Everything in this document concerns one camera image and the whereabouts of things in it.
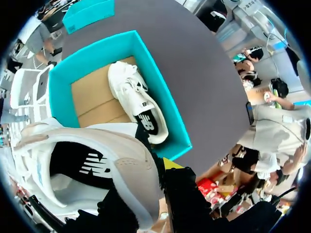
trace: teal shoe box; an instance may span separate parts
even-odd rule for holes
[[[155,146],[155,152],[159,157],[174,160],[189,151],[192,144],[163,76],[136,31],[116,34],[84,47],[50,71],[52,116],[66,127],[79,128],[71,84],[95,70],[130,56],[134,56],[149,87],[149,95],[159,105],[169,130],[168,138]]]
[[[82,0],[69,7],[63,24],[71,34],[91,23],[115,15],[114,0]]]

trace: gray table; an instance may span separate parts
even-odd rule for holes
[[[176,161],[202,173],[249,126],[237,72],[207,27],[174,0],[115,0],[115,16],[66,37],[62,58],[130,30],[138,31],[153,56],[190,135],[193,149]]]

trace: new balance logo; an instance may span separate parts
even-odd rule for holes
[[[84,174],[91,173],[93,176],[112,178],[110,173],[110,168],[108,164],[104,163],[105,159],[102,159],[101,154],[88,154],[89,158],[86,158],[84,166],[79,172]]]
[[[150,121],[149,116],[139,114],[138,117],[141,119],[141,123],[146,130],[154,130],[155,129],[154,125]]]

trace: black bag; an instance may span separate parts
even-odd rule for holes
[[[288,86],[282,79],[271,79],[271,85],[273,89],[277,90],[279,97],[284,99],[288,95]]]

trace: shoe box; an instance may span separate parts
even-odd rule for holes
[[[63,24],[68,34],[71,34],[91,23],[114,15],[114,0],[79,1],[68,8]]]
[[[202,179],[198,183],[198,188],[205,199],[211,203],[212,208],[217,203],[222,204],[228,200],[238,190],[238,187],[235,185],[233,173],[223,172],[220,172],[212,179]]]
[[[111,63],[136,64],[159,105],[169,131],[168,138],[154,146],[159,157],[174,160],[192,148],[182,117],[151,54],[136,31],[116,34],[88,45],[60,62],[50,72],[52,116],[66,127],[98,123],[129,122],[114,99],[107,73]]]
[[[261,85],[246,91],[248,101],[250,101],[252,105],[266,103],[263,96],[267,91],[270,91],[269,83],[262,83]]]

